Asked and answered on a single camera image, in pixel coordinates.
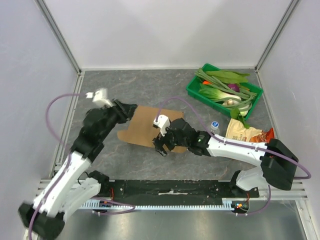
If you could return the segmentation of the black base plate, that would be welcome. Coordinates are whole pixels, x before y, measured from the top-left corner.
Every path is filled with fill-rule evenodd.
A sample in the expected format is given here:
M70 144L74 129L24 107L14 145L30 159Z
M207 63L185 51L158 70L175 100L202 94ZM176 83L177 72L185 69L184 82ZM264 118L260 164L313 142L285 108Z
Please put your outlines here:
M222 199L260 196L257 187L244 191L229 181L218 180L110 180L94 198L112 198L122 204L220 204Z

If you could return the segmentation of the brown cardboard box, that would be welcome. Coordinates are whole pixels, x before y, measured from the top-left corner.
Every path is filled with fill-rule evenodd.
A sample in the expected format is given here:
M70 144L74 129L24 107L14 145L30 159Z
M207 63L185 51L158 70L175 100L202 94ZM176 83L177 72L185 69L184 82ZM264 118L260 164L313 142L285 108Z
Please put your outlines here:
M117 137L128 144L155 149L153 139L158 136L160 130L153 127L153 121L158 108L139 105L125 130L119 130Z

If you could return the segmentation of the green leafy vegetables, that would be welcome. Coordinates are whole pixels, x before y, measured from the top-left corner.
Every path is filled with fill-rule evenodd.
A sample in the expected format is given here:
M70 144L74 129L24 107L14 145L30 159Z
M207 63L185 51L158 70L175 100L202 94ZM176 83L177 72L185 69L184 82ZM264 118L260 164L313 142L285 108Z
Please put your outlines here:
M247 83L249 81L247 77L250 75L248 73L239 73L227 70L205 71L205 73L208 76L219 79L222 83L225 84Z

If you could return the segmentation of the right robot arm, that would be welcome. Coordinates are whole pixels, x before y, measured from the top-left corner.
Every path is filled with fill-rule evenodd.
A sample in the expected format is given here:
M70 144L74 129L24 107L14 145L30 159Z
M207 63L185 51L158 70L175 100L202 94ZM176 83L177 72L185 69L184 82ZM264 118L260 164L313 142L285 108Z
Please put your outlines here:
M170 120L165 115L156 117L153 127L159 129L159 134L152 142L162 156L176 147L184 147L197 156L224 157L253 165L252 169L233 174L229 191L235 197L264 185L283 191L292 188L299 160L278 139L272 138L267 143L227 139L195 130L183 118Z

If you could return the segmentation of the beige paper bag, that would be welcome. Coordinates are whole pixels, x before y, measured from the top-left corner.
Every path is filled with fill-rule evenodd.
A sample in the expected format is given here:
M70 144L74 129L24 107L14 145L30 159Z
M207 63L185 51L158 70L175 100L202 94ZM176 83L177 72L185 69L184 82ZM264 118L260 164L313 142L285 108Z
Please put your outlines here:
M225 137L231 140L250 142L251 137L261 132L262 130L254 127L245 128L242 122L232 118L228 124Z

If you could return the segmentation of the red onion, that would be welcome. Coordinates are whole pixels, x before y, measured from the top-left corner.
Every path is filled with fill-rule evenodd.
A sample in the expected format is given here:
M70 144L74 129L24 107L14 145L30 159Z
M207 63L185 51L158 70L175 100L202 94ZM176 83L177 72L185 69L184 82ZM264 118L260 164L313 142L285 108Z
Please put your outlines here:
M236 83L230 83L227 86L235 92L238 92L238 93L240 92L240 88Z

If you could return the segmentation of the white mushroom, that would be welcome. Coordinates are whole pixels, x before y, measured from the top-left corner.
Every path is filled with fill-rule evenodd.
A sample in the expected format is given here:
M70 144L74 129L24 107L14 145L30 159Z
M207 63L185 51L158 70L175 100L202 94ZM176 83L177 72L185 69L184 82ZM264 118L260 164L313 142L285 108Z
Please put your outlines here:
M223 106L234 106L236 104L241 103L242 101L239 99L228 99L227 101L225 101L222 105Z

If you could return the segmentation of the clear plastic water bottle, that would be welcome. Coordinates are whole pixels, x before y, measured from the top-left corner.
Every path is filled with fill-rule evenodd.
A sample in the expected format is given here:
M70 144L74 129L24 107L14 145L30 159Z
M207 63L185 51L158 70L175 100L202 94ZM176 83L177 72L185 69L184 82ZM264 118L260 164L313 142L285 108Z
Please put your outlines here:
M214 134L214 135L219 135L220 134L220 125L217 121L213 121L210 124L210 131Z

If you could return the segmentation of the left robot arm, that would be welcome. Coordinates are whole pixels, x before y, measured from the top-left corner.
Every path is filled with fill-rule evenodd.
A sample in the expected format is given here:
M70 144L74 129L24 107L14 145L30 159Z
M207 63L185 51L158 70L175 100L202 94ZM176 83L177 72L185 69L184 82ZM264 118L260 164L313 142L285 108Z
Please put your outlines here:
M112 129L130 121L137 107L137 104L114 99L111 106L92 108L86 113L78 137L59 171L33 202L23 202L18 208L29 235L35 233L46 240L55 240L68 218L86 201L109 193L109 177L98 171L92 172L76 189L72 187L100 154Z

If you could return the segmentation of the green long beans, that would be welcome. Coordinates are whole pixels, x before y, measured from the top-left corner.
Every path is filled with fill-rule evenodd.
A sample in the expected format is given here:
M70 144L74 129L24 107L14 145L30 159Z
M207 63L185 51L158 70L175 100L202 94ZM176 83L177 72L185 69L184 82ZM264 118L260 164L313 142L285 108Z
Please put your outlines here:
M252 102L257 94L252 92L251 90L249 90L249 88L245 87L243 85L244 83L236 83L240 89L240 92L236 92L236 91L231 90L228 87L229 83L223 83L219 79L217 79L216 77L212 77L212 76L207 75L205 72L206 71L203 68L199 68L195 72L195 76L198 77L200 80L200 88L201 88L201 85L203 85L202 84L203 81L209 81L212 83L212 85L205 85L205 86L217 88L219 90L222 90L223 92L237 95L237 96L241 97L243 100L247 100L247 101L251 100L251 106L252 106Z

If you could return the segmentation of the red chip bag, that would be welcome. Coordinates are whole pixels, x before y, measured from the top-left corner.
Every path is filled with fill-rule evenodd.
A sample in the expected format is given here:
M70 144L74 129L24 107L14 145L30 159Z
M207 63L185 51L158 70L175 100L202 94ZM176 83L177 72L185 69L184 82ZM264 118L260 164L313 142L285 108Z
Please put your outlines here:
M262 131L258 135L250 138L251 143L269 143L271 139L275 138L274 129L271 128L269 131Z

